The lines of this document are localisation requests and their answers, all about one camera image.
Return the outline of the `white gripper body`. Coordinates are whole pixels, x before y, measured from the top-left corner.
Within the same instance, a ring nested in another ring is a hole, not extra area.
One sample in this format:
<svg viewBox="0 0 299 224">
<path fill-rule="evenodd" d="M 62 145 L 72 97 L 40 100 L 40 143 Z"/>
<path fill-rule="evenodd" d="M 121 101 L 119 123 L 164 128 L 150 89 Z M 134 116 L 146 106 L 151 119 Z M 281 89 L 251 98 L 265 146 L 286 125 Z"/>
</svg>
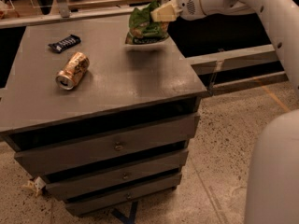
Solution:
<svg viewBox="0 0 299 224">
<path fill-rule="evenodd" d="M 180 17 L 186 21 L 203 19 L 206 16 L 201 0 L 178 0 L 178 7 L 181 9 Z"/>
</svg>

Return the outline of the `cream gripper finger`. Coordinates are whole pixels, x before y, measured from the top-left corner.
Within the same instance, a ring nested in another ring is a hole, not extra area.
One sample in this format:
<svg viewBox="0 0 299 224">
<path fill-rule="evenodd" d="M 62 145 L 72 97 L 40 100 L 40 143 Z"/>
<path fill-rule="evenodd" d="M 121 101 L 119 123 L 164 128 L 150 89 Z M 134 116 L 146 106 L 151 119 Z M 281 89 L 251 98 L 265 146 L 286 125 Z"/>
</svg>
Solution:
<svg viewBox="0 0 299 224">
<path fill-rule="evenodd" d="M 166 3 L 151 11 L 150 15 L 155 22 L 175 21 L 182 9 L 177 4 Z"/>
</svg>

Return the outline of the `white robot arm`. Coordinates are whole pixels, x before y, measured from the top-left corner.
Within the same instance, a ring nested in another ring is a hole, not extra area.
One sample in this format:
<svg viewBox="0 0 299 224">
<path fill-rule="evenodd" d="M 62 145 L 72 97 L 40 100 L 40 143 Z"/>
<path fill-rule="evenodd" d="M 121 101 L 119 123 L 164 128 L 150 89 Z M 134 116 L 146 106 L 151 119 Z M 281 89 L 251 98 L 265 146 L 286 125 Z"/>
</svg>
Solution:
<svg viewBox="0 0 299 224">
<path fill-rule="evenodd" d="M 154 21 L 258 15 L 292 87 L 299 87 L 299 6 L 292 0 L 171 0 Z M 299 224 L 299 110 L 272 120 L 254 147 L 244 224 Z"/>
</svg>

